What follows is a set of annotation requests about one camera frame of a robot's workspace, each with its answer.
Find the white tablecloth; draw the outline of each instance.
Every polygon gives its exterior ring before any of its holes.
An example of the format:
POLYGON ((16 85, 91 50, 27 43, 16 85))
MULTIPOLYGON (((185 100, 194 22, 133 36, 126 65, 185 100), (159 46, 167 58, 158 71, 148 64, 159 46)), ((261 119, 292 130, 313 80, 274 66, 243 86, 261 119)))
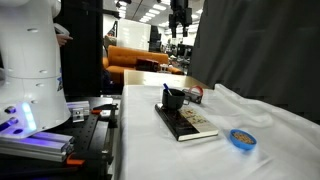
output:
POLYGON ((154 109, 162 87, 129 85, 121 103, 121 180, 319 180, 320 126, 244 99, 222 85, 190 103, 215 124, 217 137, 177 142, 154 109), (233 128, 257 139, 252 151, 229 140, 233 128))

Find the book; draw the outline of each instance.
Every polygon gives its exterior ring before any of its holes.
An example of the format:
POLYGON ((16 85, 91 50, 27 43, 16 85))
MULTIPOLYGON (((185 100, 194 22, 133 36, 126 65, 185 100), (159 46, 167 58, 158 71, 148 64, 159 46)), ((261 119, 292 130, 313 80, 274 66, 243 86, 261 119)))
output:
POLYGON ((191 107, 168 110, 159 103, 155 109, 177 141, 218 135, 219 129, 191 107))

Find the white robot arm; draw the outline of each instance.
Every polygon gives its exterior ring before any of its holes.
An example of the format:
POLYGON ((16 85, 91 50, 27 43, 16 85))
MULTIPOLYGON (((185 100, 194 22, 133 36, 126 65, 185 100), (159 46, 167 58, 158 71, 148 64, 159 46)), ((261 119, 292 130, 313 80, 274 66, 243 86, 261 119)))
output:
POLYGON ((57 0, 0 0, 0 138, 21 139, 70 117, 52 18, 57 0))

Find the wall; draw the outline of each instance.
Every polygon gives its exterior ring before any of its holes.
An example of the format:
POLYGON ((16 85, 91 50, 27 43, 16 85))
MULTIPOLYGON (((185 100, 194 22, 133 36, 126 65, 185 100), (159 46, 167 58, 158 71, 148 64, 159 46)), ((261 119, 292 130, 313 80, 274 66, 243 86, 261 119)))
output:
POLYGON ((166 36, 166 35, 164 34, 165 29, 164 29, 163 27, 158 27, 158 31, 159 31, 159 33, 161 34, 161 43, 162 43, 162 44, 167 44, 167 42, 168 42, 168 36, 166 36))
POLYGON ((112 29, 114 22, 117 20, 114 16, 104 14, 103 15, 103 33, 105 36, 112 29))
POLYGON ((188 37, 183 37, 183 44, 193 46, 196 36, 197 36, 196 32, 188 33, 188 37))
POLYGON ((117 46, 149 50, 151 25, 127 19, 118 21, 117 46))

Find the mug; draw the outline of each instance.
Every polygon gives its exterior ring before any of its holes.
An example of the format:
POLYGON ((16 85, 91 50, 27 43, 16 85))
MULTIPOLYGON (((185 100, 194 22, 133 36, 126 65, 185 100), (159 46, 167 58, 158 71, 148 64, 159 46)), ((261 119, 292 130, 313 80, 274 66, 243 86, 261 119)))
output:
POLYGON ((169 89, 171 94, 168 93, 166 89, 163 90, 162 93, 162 105, 163 107, 170 109, 170 110, 178 110, 180 109, 183 105, 188 105, 189 101, 187 104, 184 104, 185 100, 185 93, 178 90, 178 89, 169 89))

